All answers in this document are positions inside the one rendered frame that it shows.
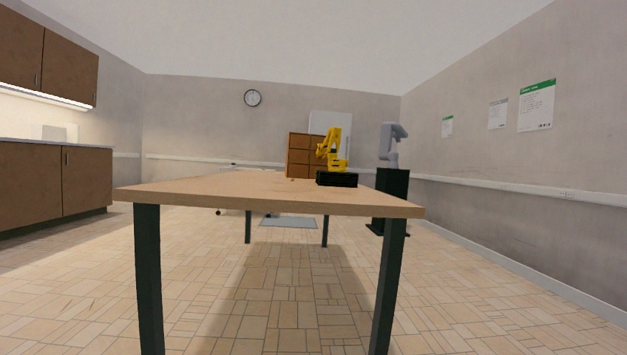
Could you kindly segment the brown wooden drawer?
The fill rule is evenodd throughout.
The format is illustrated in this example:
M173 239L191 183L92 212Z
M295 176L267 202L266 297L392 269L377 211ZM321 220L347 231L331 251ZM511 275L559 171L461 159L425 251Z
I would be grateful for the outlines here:
M323 144L325 138L326 137L311 136L311 149L318 149L318 146L316 144Z
M308 163L309 150L289 149L288 162Z
M328 166L309 165L308 178L316 178L316 170L328 171Z
M288 177L308 178L308 165L305 164L288 164Z
M290 134L289 147L309 149L310 135Z
M322 155L323 156L323 155ZM316 151L310 151L310 160L309 163L315 163L315 164L325 164L328 165L328 154L326 157L324 157L323 159L321 158L322 156L319 156L318 158L316 158Z

